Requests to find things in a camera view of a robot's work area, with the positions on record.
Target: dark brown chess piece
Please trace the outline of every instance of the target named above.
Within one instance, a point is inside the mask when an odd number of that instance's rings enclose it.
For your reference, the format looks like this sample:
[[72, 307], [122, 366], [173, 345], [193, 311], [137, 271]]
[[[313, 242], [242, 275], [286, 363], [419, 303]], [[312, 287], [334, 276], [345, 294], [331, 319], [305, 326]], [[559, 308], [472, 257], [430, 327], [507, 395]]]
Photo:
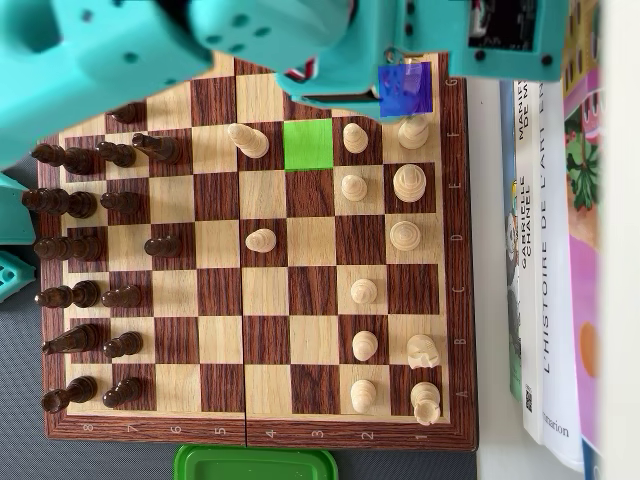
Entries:
[[135, 285], [109, 290], [102, 295], [102, 304], [105, 307], [133, 308], [140, 305], [141, 301], [142, 292]]
[[140, 208], [140, 195], [133, 192], [107, 192], [100, 197], [100, 204], [107, 210], [131, 215]]
[[107, 390], [107, 393], [102, 396], [102, 403], [105, 407], [115, 408], [125, 402], [137, 400], [141, 394], [142, 382], [138, 378], [128, 377]]
[[105, 162], [111, 162], [117, 167], [127, 168], [136, 162], [136, 150], [131, 145], [100, 142], [96, 149]]
[[71, 380], [67, 388], [47, 392], [40, 402], [45, 412], [56, 413], [69, 406], [70, 402], [84, 403], [98, 393], [98, 384], [93, 377], [78, 377]]
[[152, 257], [177, 257], [182, 252], [182, 241], [175, 235], [151, 238], [144, 244], [144, 251]]
[[67, 308], [72, 303], [79, 308], [89, 308], [98, 301], [100, 289], [95, 282], [85, 280], [73, 288], [66, 285], [47, 288], [36, 295], [36, 303], [47, 308]]
[[93, 350], [98, 345], [100, 332], [98, 327], [92, 323], [83, 323], [62, 335], [44, 342], [42, 352], [46, 355], [52, 353], [76, 353]]
[[173, 165], [182, 157], [182, 146], [173, 137], [150, 137], [136, 133], [131, 141], [134, 147], [144, 152], [149, 159]]
[[118, 338], [109, 340], [102, 346], [104, 354], [109, 358], [134, 355], [142, 349], [142, 335], [138, 332], [126, 332]]

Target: chessboard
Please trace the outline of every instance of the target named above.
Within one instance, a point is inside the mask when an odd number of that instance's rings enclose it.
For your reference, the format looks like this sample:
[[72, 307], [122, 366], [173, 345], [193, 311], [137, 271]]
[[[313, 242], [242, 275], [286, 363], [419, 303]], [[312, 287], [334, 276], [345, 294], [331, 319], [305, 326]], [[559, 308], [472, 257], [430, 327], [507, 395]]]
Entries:
[[[40, 187], [141, 195], [133, 215], [98, 205], [87, 219], [42, 214], [40, 237], [98, 237], [92, 262], [42, 262], [42, 289], [95, 281], [102, 291], [135, 284], [135, 308], [42, 311], [43, 339], [92, 323], [103, 341], [126, 331], [142, 335], [136, 354], [102, 351], [43, 355], [44, 392], [90, 375], [98, 395], [45, 413], [51, 438], [318, 448], [472, 450], [477, 447], [477, 397], [466, 84], [449, 78], [447, 56], [430, 54], [433, 112], [430, 135], [417, 150], [400, 146], [399, 124], [381, 125], [342, 110], [292, 102], [272, 72], [214, 54], [215, 68], [136, 104], [138, 120], [121, 124], [99, 115], [44, 141], [93, 148], [100, 141], [131, 144], [134, 132], [178, 138], [175, 165], [150, 162], [119, 168], [96, 157], [95, 172], [78, 176], [38, 165]], [[230, 141], [238, 122], [269, 139], [265, 157], [246, 157]], [[348, 152], [342, 131], [360, 125], [369, 144]], [[324, 168], [297, 170], [312, 156]], [[425, 195], [404, 203], [393, 175], [413, 163], [426, 176]], [[368, 185], [361, 202], [341, 194], [345, 175]], [[417, 225], [418, 248], [389, 241], [392, 225]], [[259, 254], [245, 238], [259, 228], [276, 247]], [[176, 235], [177, 258], [150, 257], [145, 241]], [[359, 278], [378, 296], [357, 304]], [[378, 339], [376, 353], [358, 361], [355, 333]], [[429, 335], [440, 365], [412, 370], [407, 340]], [[102, 394], [128, 376], [143, 382], [141, 397], [115, 409]], [[357, 414], [349, 390], [359, 379], [376, 386], [367, 414]], [[441, 416], [417, 423], [410, 393], [431, 382]]]

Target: green plastic lid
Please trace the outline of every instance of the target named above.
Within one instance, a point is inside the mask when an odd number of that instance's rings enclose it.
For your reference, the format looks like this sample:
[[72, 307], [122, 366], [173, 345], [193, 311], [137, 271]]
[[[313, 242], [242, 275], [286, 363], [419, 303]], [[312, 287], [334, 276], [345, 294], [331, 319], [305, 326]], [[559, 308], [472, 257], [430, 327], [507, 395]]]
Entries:
[[183, 445], [173, 459], [173, 480], [337, 480], [326, 450]]

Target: chess piece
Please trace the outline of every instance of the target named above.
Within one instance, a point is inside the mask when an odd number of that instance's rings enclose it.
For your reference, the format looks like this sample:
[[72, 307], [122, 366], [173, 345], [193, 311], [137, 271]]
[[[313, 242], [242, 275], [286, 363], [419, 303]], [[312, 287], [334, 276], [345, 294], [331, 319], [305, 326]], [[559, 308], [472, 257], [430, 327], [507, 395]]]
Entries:
[[347, 175], [341, 183], [342, 195], [351, 202], [359, 202], [367, 196], [367, 182], [357, 175]]
[[133, 192], [107, 192], [100, 197], [100, 205], [107, 210], [132, 215], [140, 209], [140, 195]]
[[128, 377], [107, 390], [107, 393], [102, 396], [102, 403], [105, 407], [115, 408], [123, 403], [137, 400], [141, 394], [142, 382], [135, 377]]
[[344, 146], [351, 153], [362, 153], [369, 144], [369, 137], [360, 125], [350, 123], [342, 131]]
[[102, 295], [102, 304], [105, 307], [133, 308], [140, 305], [142, 292], [136, 285], [109, 290]]
[[136, 163], [136, 149], [131, 145], [100, 142], [96, 149], [105, 162], [111, 162], [117, 167], [127, 168]]
[[353, 356], [361, 362], [366, 362], [378, 350], [378, 339], [373, 333], [363, 330], [353, 336], [351, 346]]
[[267, 253], [276, 248], [276, 234], [268, 228], [261, 228], [248, 235], [244, 243], [252, 252]]
[[98, 345], [100, 332], [98, 327], [92, 323], [83, 323], [62, 335], [42, 344], [42, 353], [51, 355], [52, 353], [75, 353], [93, 350]]
[[358, 380], [351, 385], [351, 405], [358, 413], [367, 413], [376, 401], [376, 387], [369, 380]]
[[435, 367], [440, 364], [436, 344], [427, 335], [414, 335], [407, 342], [409, 366], [414, 368]]
[[150, 160], [174, 165], [182, 158], [182, 145], [173, 137], [150, 137], [142, 133], [136, 133], [131, 143], [141, 152], [144, 152]]
[[351, 285], [351, 298], [358, 304], [373, 303], [378, 296], [378, 288], [371, 280], [361, 278]]
[[413, 115], [400, 126], [398, 141], [409, 150], [416, 150], [427, 143], [429, 121], [426, 115]]
[[144, 244], [144, 251], [152, 257], [177, 257], [182, 253], [182, 241], [175, 235], [150, 238]]
[[41, 307], [67, 308], [72, 303], [78, 308], [89, 308], [98, 301], [100, 289], [95, 282], [85, 280], [73, 288], [66, 285], [47, 288], [36, 295], [35, 301]]
[[69, 406], [70, 402], [84, 403], [98, 393], [98, 384], [93, 377], [78, 377], [71, 380], [67, 388], [47, 392], [40, 402], [45, 412], [57, 413]]
[[249, 158], [261, 158], [269, 151], [269, 139], [254, 128], [232, 123], [227, 129], [229, 138]]
[[429, 382], [420, 382], [411, 389], [413, 414], [420, 425], [431, 425], [440, 418], [440, 392]]
[[427, 177], [417, 165], [403, 165], [393, 176], [393, 189], [403, 202], [417, 202], [424, 195], [426, 187]]
[[138, 332], [126, 332], [118, 338], [109, 340], [102, 346], [102, 351], [109, 358], [134, 355], [142, 349], [142, 335]]
[[389, 233], [391, 243], [398, 250], [409, 252], [420, 244], [420, 229], [411, 222], [398, 222]]

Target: white pawn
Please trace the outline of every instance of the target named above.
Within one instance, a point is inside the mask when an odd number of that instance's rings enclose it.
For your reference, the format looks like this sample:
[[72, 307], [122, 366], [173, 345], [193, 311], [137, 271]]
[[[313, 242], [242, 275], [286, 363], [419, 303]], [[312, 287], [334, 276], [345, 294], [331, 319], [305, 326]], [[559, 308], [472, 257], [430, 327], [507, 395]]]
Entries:
[[367, 413], [376, 401], [376, 387], [369, 380], [358, 380], [351, 386], [351, 404], [358, 413]]
[[264, 157], [269, 150], [269, 139], [259, 130], [240, 123], [232, 123], [227, 132], [236, 147], [249, 158]]
[[351, 153], [362, 153], [369, 144], [369, 136], [360, 125], [350, 123], [342, 131], [344, 146]]
[[414, 368], [435, 367], [440, 364], [436, 344], [427, 335], [414, 335], [407, 342], [409, 366]]
[[261, 228], [248, 235], [244, 244], [253, 252], [267, 253], [276, 247], [276, 234], [268, 228]]
[[415, 150], [427, 143], [429, 138], [429, 121], [426, 115], [409, 117], [398, 130], [400, 145], [409, 150]]
[[378, 339], [373, 333], [363, 330], [353, 336], [351, 346], [353, 356], [361, 362], [366, 362], [378, 350]]

